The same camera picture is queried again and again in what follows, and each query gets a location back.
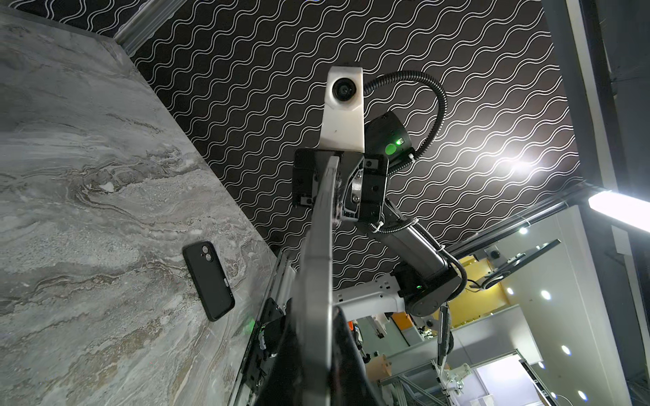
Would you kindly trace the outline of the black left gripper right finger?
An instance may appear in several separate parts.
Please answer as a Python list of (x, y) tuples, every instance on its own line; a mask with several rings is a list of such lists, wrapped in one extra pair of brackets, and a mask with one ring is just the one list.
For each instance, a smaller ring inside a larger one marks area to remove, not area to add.
[(329, 379), (331, 405), (375, 406), (383, 401), (372, 385), (355, 346), (345, 314), (333, 308), (332, 366)]

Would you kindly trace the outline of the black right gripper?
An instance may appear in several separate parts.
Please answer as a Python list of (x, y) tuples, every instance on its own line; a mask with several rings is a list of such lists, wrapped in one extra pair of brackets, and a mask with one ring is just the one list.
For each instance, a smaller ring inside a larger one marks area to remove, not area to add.
[(378, 223), (388, 182), (389, 159), (383, 155), (300, 148), (292, 171), (294, 206), (311, 208), (330, 158), (339, 159), (335, 171), (335, 216), (343, 221)]

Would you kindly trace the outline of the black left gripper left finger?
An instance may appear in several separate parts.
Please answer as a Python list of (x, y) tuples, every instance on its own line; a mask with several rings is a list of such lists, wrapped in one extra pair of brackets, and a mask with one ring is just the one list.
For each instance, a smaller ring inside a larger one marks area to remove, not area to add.
[(285, 314), (262, 328), (263, 353), (272, 365), (263, 379), (255, 405), (303, 405), (301, 347), (292, 321), (293, 300)]

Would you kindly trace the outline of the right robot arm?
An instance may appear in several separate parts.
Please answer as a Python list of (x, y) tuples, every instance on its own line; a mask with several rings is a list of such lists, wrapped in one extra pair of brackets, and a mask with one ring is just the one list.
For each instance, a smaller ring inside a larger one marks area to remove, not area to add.
[[(365, 153), (362, 111), (325, 108), (318, 147), (297, 150), (294, 161), (294, 204), (311, 208), (292, 308), (296, 321), (329, 325), (335, 306), (352, 320), (379, 312), (426, 316), (465, 289), (460, 262), (417, 222), (382, 225), (392, 171), (384, 153)], [(388, 306), (386, 292), (332, 298), (333, 226), (342, 221), (352, 221), (403, 261), (394, 306)]]

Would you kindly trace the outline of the white smartphone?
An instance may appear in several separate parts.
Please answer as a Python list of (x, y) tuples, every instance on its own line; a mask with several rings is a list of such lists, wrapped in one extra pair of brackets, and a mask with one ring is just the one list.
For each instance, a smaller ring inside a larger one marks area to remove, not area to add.
[(301, 403), (329, 405), (333, 326), (333, 206), (340, 159), (330, 157), (311, 212), (298, 278), (296, 334), (302, 363)]

